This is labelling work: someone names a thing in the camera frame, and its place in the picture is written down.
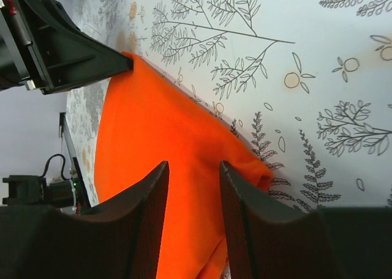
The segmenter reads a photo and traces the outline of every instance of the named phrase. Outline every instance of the orange fabric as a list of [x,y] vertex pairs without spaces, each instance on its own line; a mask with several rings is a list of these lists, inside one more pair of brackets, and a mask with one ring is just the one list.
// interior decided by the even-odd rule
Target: orange fabric
[[138,56],[112,78],[97,140],[100,202],[144,178],[162,160],[170,180],[157,278],[217,279],[227,258],[219,163],[229,161],[267,190],[272,173],[216,118]]

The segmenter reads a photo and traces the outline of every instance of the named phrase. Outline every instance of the orange cloth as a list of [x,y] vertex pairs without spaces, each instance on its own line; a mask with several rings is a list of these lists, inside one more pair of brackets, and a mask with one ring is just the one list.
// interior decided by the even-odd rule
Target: orange cloth
[[272,173],[216,118],[136,55],[112,78],[100,122],[95,185],[100,202],[162,160],[170,179],[157,278],[218,279],[227,258],[219,163],[267,190]]

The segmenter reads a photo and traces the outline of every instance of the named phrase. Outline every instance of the black cable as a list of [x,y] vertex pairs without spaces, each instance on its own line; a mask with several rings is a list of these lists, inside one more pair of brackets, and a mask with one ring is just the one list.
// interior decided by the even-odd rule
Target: black cable
[[55,154],[55,155],[52,155],[52,156],[47,160],[47,163],[46,163],[46,165],[45,165],[45,169],[43,170],[43,173],[42,173],[42,175],[41,175],[40,177],[45,177],[45,175],[47,174],[48,169],[49,169],[50,161],[51,161],[51,159],[53,159],[53,158],[55,158],[55,157],[61,157],[61,158],[62,158],[61,178],[62,178],[63,180],[69,180],[69,178],[65,178],[65,176],[64,176],[64,168],[66,167],[66,158],[65,158],[65,156],[62,155],[62,154]]

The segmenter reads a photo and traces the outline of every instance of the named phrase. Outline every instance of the table surface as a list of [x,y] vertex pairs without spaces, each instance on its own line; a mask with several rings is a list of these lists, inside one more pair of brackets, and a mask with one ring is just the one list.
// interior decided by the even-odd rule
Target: table surface
[[[274,171],[275,198],[305,212],[392,206],[392,0],[73,2],[83,32],[139,54],[229,123]],[[67,98],[92,204],[107,86]]]

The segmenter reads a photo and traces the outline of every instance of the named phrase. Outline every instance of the floral tablecloth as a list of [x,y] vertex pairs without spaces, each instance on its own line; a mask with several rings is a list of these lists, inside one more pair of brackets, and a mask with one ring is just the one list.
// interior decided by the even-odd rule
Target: floral tablecloth
[[[274,171],[269,194],[310,212],[392,206],[391,10],[392,0],[74,0],[73,19],[228,123]],[[93,204],[107,86],[67,101]]]

